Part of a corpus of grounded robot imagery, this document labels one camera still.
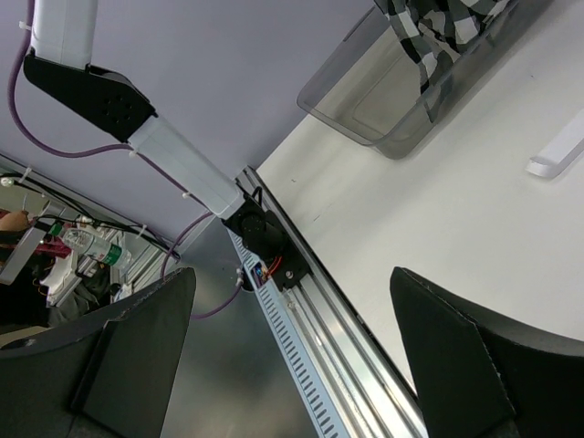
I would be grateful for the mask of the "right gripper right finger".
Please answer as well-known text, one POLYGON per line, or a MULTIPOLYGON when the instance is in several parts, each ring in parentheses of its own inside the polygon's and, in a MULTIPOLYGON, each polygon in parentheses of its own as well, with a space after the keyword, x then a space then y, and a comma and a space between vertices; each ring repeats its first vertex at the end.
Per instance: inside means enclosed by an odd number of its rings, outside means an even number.
POLYGON ((432 437, 580 437, 583 343, 394 268, 391 301, 432 437))

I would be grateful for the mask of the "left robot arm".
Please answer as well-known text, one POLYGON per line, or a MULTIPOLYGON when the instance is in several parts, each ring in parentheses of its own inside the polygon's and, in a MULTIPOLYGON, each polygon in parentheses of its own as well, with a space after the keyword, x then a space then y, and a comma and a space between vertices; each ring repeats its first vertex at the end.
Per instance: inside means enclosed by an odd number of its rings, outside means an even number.
POLYGON ((30 1, 24 51, 16 65, 29 83, 170 178, 219 218, 243 247, 266 263, 261 276, 284 291, 309 272, 284 226, 261 202, 225 176, 124 75, 92 65, 95 1, 30 1))

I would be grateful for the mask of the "black white checked shirt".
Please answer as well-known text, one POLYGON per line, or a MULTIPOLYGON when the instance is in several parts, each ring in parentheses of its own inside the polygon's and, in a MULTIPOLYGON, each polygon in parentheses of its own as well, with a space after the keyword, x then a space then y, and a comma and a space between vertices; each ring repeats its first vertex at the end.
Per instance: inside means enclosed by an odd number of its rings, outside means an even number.
POLYGON ((420 94, 434 122, 451 93, 450 70, 511 8, 509 1, 377 1, 401 48, 418 68, 420 94))

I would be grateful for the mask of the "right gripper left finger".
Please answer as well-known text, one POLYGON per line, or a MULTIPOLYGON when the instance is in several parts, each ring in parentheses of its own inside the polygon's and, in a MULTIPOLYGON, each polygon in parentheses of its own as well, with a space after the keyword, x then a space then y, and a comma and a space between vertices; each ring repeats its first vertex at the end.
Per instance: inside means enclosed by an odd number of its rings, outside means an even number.
POLYGON ((196 289, 181 268, 1 348, 4 437, 158 437, 196 289))

